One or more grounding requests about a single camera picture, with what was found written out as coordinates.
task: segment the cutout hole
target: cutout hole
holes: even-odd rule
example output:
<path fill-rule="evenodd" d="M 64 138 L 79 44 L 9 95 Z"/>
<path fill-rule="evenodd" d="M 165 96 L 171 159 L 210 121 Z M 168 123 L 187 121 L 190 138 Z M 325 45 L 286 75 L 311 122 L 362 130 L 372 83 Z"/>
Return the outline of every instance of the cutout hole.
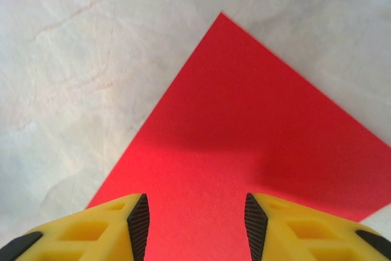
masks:
<path fill-rule="evenodd" d="M 121 210 L 125 206 L 125 203 L 117 203 L 108 208 L 108 210 Z"/>
<path fill-rule="evenodd" d="M 337 235 L 327 225 L 315 220 L 295 220 L 287 222 L 298 238 L 331 240 Z"/>
<path fill-rule="evenodd" d="M 313 248 L 311 253 L 316 261 L 362 261 L 350 248 Z"/>
<path fill-rule="evenodd" d="M 59 238 L 61 241 L 97 241 L 108 223 L 100 221 L 79 222 L 69 227 Z"/>
<path fill-rule="evenodd" d="M 48 251 L 42 252 L 35 261 L 78 261 L 81 256 L 82 252 Z"/>

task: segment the white surface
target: white surface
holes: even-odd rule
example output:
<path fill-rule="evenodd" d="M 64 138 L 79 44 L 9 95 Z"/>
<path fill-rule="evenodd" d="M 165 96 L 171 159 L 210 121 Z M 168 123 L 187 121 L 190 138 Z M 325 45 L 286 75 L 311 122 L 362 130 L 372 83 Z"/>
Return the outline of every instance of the white surface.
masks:
<path fill-rule="evenodd" d="M 361 223 L 382 232 L 385 238 L 391 240 L 391 204 L 365 218 Z"/>
<path fill-rule="evenodd" d="M 0 245 L 86 206 L 220 10 L 391 144 L 391 0 L 0 0 Z"/>

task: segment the white marble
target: white marble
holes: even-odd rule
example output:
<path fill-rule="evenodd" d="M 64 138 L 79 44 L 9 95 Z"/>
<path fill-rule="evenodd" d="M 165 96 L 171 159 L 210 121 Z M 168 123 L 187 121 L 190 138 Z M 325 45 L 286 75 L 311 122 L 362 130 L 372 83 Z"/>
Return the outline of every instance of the white marble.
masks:
<path fill-rule="evenodd" d="M 361 223 L 382 232 L 385 238 L 391 240 L 391 204 L 365 218 Z"/>
<path fill-rule="evenodd" d="M 85 207 L 221 10 L 391 144 L 391 0 L 0 0 L 0 245 Z"/>

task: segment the red paper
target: red paper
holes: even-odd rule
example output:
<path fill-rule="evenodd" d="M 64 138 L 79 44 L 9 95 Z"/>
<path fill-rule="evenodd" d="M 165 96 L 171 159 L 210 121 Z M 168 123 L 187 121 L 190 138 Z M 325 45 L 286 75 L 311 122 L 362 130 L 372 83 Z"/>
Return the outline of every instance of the red paper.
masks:
<path fill-rule="evenodd" d="M 359 221 L 390 178 L 386 144 L 220 15 L 90 206 L 147 193 L 146 261 L 250 260 L 247 192 Z"/>

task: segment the yellow robot part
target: yellow robot part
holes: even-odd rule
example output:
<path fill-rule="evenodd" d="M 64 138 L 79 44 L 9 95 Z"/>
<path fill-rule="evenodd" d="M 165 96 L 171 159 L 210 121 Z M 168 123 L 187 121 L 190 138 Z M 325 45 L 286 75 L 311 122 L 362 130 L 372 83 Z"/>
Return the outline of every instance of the yellow robot part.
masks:
<path fill-rule="evenodd" d="M 391 243 L 369 227 L 265 194 L 248 194 L 252 261 L 388 261 Z"/>
<path fill-rule="evenodd" d="M 1 249 L 2 261 L 144 259 L 148 199 L 132 194 L 46 223 Z"/>

